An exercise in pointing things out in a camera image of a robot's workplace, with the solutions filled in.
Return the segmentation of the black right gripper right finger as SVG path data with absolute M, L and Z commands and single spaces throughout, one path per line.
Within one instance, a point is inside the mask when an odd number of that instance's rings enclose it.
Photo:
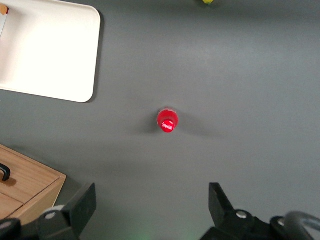
M 269 224 L 249 212 L 234 209 L 219 183 L 210 183 L 208 208 L 214 226 L 202 240 L 273 240 Z

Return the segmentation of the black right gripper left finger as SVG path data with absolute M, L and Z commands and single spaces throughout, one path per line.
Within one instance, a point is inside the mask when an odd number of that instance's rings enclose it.
M 96 185 L 84 185 L 65 205 L 46 210 L 36 221 L 40 240 L 78 240 L 97 209 Z

